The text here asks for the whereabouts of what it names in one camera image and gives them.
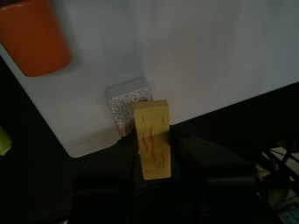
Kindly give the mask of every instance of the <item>white panel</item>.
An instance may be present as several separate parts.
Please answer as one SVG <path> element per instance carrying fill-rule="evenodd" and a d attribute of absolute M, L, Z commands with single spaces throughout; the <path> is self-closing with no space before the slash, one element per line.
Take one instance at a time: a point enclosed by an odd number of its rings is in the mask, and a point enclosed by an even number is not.
<path fill-rule="evenodd" d="M 23 76 L 2 55 L 73 157 L 113 145 L 107 87 L 145 76 L 171 123 L 299 81 L 299 1 L 55 0 L 74 60 Z"/>

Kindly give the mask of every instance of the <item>orange object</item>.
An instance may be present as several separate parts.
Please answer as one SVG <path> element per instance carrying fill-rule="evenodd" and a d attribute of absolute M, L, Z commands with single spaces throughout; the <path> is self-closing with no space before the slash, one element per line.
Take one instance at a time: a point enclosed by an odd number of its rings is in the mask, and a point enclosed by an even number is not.
<path fill-rule="evenodd" d="M 49 74 L 71 62 L 49 0 L 25 0 L 0 7 L 0 42 L 26 76 Z"/>

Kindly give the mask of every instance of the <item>dark table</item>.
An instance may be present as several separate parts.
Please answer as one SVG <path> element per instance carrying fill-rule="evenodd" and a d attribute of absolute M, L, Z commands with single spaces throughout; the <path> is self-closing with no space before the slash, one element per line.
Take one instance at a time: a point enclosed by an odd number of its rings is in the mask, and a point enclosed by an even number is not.
<path fill-rule="evenodd" d="M 58 223 L 71 211 L 73 181 L 97 152 L 71 158 L 0 59 L 0 123 L 14 148 L 0 157 L 0 223 Z M 299 83 L 175 125 L 256 163 L 274 142 L 298 135 Z"/>

